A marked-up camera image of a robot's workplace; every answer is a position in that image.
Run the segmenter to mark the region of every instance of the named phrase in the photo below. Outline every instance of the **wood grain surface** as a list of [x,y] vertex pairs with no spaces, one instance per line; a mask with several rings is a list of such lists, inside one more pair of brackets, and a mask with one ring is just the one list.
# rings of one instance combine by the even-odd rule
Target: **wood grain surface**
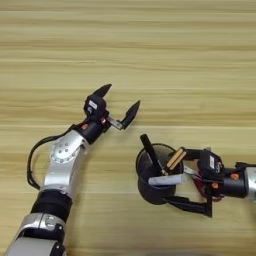
[[[68,222],[71,256],[256,255],[256,208],[226,198],[214,218],[153,206],[137,190],[139,136],[211,146],[226,165],[256,162],[253,0],[0,1],[0,253],[37,192],[25,178],[41,138],[84,118],[99,86],[116,118],[140,99],[125,132],[92,147]],[[36,173],[48,166],[39,151]],[[199,199],[193,186],[179,194]]]

